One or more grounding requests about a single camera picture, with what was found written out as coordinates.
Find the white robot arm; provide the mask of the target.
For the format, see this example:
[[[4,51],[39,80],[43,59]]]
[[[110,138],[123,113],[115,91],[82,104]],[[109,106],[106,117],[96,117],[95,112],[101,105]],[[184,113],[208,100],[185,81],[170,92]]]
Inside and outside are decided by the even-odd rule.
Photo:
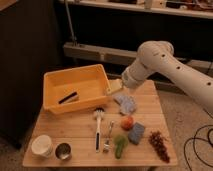
[[[110,82],[107,90],[112,94],[123,87],[136,89],[155,72],[168,78],[184,93],[213,114],[213,78],[174,57],[174,48],[167,41],[146,41],[137,50],[137,57],[122,73],[120,79]]]

